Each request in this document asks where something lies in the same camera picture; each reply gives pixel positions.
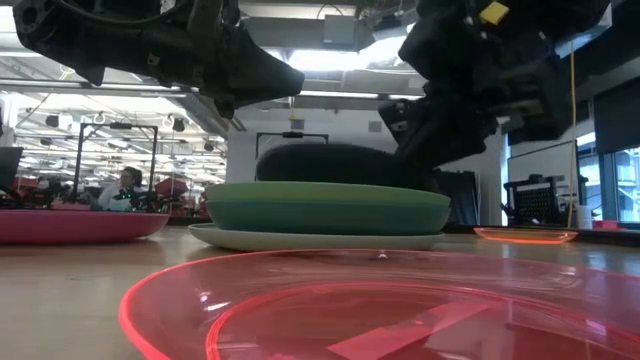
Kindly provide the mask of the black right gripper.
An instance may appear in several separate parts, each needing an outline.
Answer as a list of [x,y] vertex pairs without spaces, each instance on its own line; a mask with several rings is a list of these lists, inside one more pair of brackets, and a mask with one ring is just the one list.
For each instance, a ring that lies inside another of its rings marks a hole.
[[547,141],[571,125],[569,70],[543,31],[546,1],[423,0],[400,58],[432,98],[393,100],[378,114],[397,154],[435,168],[486,150],[496,117],[517,141]]

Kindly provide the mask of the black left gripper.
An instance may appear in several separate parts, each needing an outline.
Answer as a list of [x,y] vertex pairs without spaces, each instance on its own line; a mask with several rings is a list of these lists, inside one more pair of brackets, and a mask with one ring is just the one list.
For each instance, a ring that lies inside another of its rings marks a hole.
[[199,89],[231,119],[236,109],[298,95],[304,74],[270,55],[239,25],[236,1],[162,1],[161,38],[168,47],[159,60],[159,83]]

